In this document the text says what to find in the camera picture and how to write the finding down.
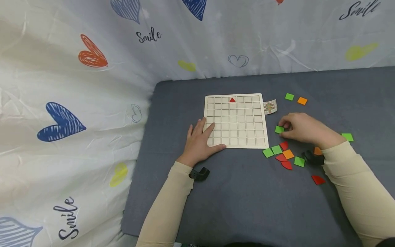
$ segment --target red triangle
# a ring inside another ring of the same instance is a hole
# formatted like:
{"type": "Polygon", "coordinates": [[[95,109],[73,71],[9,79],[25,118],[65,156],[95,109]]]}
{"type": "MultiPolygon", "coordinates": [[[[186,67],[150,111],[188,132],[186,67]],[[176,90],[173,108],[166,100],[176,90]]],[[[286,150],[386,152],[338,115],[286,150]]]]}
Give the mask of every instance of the red triangle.
{"type": "Polygon", "coordinates": [[[322,177],[320,177],[320,176],[313,175],[311,177],[313,178],[313,180],[316,183],[316,185],[321,185],[321,184],[325,183],[325,180],[322,177]]]}
{"type": "Polygon", "coordinates": [[[280,143],[280,147],[282,148],[283,151],[288,149],[288,142],[282,142],[280,143]]]}
{"type": "Polygon", "coordinates": [[[276,157],[276,160],[280,162],[286,162],[287,158],[285,158],[284,154],[280,154],[279,156],[276,157]]]}
{"type": "Polygon", "coordinates": [[[283,167],[287,168],[288,170],[292,170],[291,162],[285,161],[285,162],[281,162],[281,164],[283,167]]]}

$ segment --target beige sleeve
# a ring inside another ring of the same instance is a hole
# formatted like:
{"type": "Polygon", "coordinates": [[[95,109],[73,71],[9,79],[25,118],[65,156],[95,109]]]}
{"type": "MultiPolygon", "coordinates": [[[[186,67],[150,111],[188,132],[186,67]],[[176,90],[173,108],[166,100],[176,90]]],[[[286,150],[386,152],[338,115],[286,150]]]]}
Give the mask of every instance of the beige sleeve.
{"type": "Polygon", "coordinates": [[[326,150],[323,168],[363,246],[395,237],[395,200],[348,141],[326,150]]]}
{"type": "Polygon", "coordinates": [[[191,171],[189,166],[174,163],[144,220],[137,247],[173,247],[186,198],[194,184],[188,176],[191,171]]]}

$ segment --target green square tile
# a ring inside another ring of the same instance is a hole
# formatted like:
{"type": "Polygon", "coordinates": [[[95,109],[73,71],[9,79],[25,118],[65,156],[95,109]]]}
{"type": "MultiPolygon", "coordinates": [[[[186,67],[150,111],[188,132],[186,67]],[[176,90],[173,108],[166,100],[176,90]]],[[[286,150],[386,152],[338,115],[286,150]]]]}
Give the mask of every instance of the green square tile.
{"type": "Polygon", "coordinates": [[[347,141],[354,141],[352,134],[350,133],[342,133],[342,136],[347,139],[347,141]]]}
{"type": "Polygon", "coordinates": [[[272,147],[272,150],[273,150],[273,153],[274,153],[275,155],[278,155],[278,154],[281,154],[281,153],[282,153],[282,149],[281,149],[280,146],[274,146],[274,147],[272,147]]]}
{"type": "Polygon", "coordinates": [[[291,100],[292,101],[294,97],[295,97],[295,95],[293,95],[293,94],[286,94],[285,95],[285,99],[286,100],[291,100]]]}
{"type": "Polygon", "coordinates": [[[305,166],[305,160],[297,156],[295,156],[295,161],[293,163],[297,166],[301,166],[301,167],[305,166]]]}
{"type": "Polygon", "coordinates": [[[270,148],[263,150],[262,153],[266,156],[266,158],[272,157],[274,155],[270,148]]]}
{"type": "Polygon", "coordinates": [[[280,134],[280,133],[284,132],[284,127],[276,126],[275,132],[276,132],[277,134],[280,134]]]}

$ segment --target white fabric backdrop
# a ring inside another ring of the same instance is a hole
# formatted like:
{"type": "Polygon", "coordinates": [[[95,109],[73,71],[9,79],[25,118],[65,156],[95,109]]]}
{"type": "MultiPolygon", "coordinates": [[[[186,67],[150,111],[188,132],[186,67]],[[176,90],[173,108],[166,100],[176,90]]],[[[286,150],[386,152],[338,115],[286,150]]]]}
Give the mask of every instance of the white fabric backdrop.
{"type": "Polygon", "coordinates": [[[390,0],[4,0],[0,246],[133,244],[120,221],[157,82],[393,66],[394,10],[390,0]]]}

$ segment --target hand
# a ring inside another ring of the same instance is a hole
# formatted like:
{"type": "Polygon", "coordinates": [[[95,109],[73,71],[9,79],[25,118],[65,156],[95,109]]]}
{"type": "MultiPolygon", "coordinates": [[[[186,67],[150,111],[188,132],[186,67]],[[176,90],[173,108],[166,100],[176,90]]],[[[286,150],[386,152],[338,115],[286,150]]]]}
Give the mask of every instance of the hand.
{"type": "Polygon", "coordinates": [[[224,144],[208,147],[207,139],[214,129],[215,123],[212,123],[204,132],[203,127],[206,124],[206,118],[198,120],[195,129],[192,131],[192,125],[189,126],[186,136],[184,152],[177,159],[178,162],[194,167],[198,162],[203,161],[211,155],[226,148],[224,144]]]}
{"type": "Polygon", "coordinates": [[[346,141],[343,136],[306,113],[289,113],[282,117],[278,125],[289,129],[282,132],[281,137],[312,143],[320,149],[328,149],[346,141]]]}

